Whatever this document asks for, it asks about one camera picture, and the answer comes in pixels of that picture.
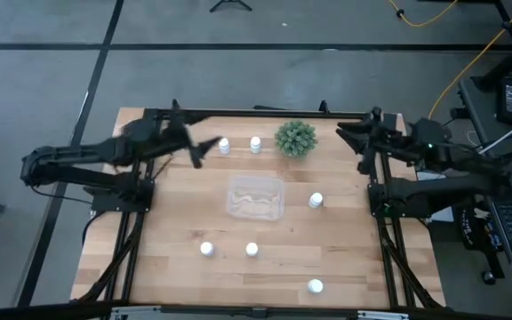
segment gray floor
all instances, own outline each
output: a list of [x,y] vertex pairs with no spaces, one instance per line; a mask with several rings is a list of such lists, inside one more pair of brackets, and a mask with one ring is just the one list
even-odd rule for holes
[[[488,42],[499,29],[494,7],[482,4],[456,5],[435,26],[412,29],[396,19],[386,0],[246,1],[254,12],[225,5],[221,12],[209,14],[216,0],[126,0],[114,42],[470,44]],[[415,21],[444,7],[398,2]],[[114,3],[0,0],[0,42],[100,43]],[[508,4],[512,14],[512,2]],[[15,303],[47,205],[46,198],[21,184],[20,159],[39,146],[68,144],[97,55],[95,51],[0,52],[0,202],[7,205],[0,215],[0,307]],[[333,110],[368,110],[377,105],[414,121],[427,115],[443,88],[474,56],[474,52],[110,52],[83,142],[109,136],[120,107],[168,107],[173,98],[184,108],[261,104],[307,110],[327,100]],[[483,74],[502,57],[486,54],[469,74]],[[437,120],[448,120],[447,110],[460,105],[454,92],[440,105]],[[466,133],[473,130],[468,121],[450,126],[456,141],[468,143]],[[87,198],[77,187],[69,187],[68,195]],[[34,304],[68,300],[87,213],[83,204],[62,206]],[[508,279],[486,287],[479,280],[486,266],[480,253],[466,252],[458,243],[436,242],[435,248],[450,307],[512,315],[508,269]]]

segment wooden tabletop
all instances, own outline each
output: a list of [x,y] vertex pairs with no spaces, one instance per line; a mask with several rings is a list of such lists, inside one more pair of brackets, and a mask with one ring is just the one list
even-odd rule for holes
[[[143,108],[121,108],[114,134]],[[387,308],[388,294],[375,219],[366,195],[368,176],[356,170],[359,157],[335,133],[336,119],[306,119],[319,143],[307,158],[289,159],[274,146],[277,128],[288,121],[269,117],[213,117],[190,128],[196,141],[222,135],[230,155],[212,150],[204,167],[192,167],[179,152],[156,181],[146,215],[131,302],[205,306]],[[398,128],[404,128],[398,117]],[[261,138],[258,155],[250,138]],[[156,161],[158,168],[166,158]],[[415,179],[412,168],[390,161],[393,176]],[[284,216],[277,221],[238,219],[226,211],[228,184],[237,176],[278,178],[284,182]],[[324,206],[311,209],[311,194]],[[89,228],[72,297],[84,294],[111,260],[120,213],[109,212]],[[444,303],[428,231],[417,220],[401,219],[412,271],[434,299]],[[215,245],[207,258],[203,241]],[[244,248],[258,244],[257,258]],[[402,285],[395,266],[399,300]],[[324,290],[306,284],[320,279]],[[116,296],[123,276],[118,277]]]

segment clear plastic container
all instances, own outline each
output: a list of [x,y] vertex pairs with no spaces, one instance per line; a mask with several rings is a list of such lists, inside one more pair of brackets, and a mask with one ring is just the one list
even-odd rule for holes
[[228,186],[227,212],[237,218],[278,220],[284,214],[284,182],[236,176]]

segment white bottle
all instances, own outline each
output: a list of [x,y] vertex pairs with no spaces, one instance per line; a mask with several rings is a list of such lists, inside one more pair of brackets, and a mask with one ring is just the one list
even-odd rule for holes
[[250,151],[253,153],[260,152],[260,138],[252,137],[252,139],[250,139]]
[[324,202],[324,197],[319,192],[311,195],[309,198],[309,206],[312,208],[318,208]]
[[219,141],[219,150],[221,154],[227,155],[230,153],[230,143],[228,143],[227,138],[222,138]]
[[308,282],[308,291],[311,293],[320,293],[324,290],[324,283],[321,280],[313,279]]
[[258,254],[258,245],[255,243],[249,243],[246,245],[246,254],[249,257],[255,257]]
[[208,242],[203,242],[201,244],[201,253],[207,257],[211,257],[214,253],[214,245]]

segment desk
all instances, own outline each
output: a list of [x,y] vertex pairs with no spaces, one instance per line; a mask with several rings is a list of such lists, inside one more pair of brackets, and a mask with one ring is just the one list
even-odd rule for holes
[[[497,93],[495,91],[480,91],[477,89],[472,79],[461,80],[459,87],[461,98],[464,101],[466,108],[468,109],[469,115],[471,116],[471,121],[476,128],[477,136],[479,137],[480,141],[495,141],[512,129],[512,126],[498,122],[493,116],[496,112],[495,99]],[[486,154],[488,156],[502,156],[509,153],[512,153],[512,139],[502,141],[498,146],[492,148]],[[492,199],[488,196],[486,197],[486,200],[492,208],[492,216],[495,224],[497,225],[497,228],[500,231],[503,247],[510,263],[510,261],[512,261],[512,252],[510,250],[510,246],[508,245],[507,238],[505,237],[503,227],[500,223],[499,215],[494,209]]]
[[[121,108],[114,134],[143,108]],[[359,158],[335,133],[337,119],[306,119],[319,143],[306,159],[288,159],[274,146],[277,128],[288,119],[215,116],[190,128],[195,140],[222,135],[229,156],[212,150],[201,170],[187,152],[178,152],[156,180],[154,203],[147,213],[133,278],[133,303],[202,306],[304,308],[388,308],[388,294],[375,219],[366,194],[368,176],[356,170]],[[398,127],[404,121],[398,117]],[[262,151],[250,152],[251,136]],[[158,168],[166,159],[156,160]],[[391,160],[393,176],[415,179],[412,168]],[[274,177],[284,181],[284,216],[278,221],[234,219],[225,210],[228,183],[236,175]],[[324,195],[324,207],[308,207],[313,192]],[[90,289],[109,264],[120,213],[109,212],[88,230],[72,297]],[[444,304],[428,231],[414,219],[402,219],[404,243],[412,271]],[[201,255],[203,241],[214,243],[211,258]],[[260,247],[247,258],[246,244]],[[395,268],[398,298],[404,304]],[[115,297],[119,297],[122,276]],[[312,295],[306,283],[324,282]]]

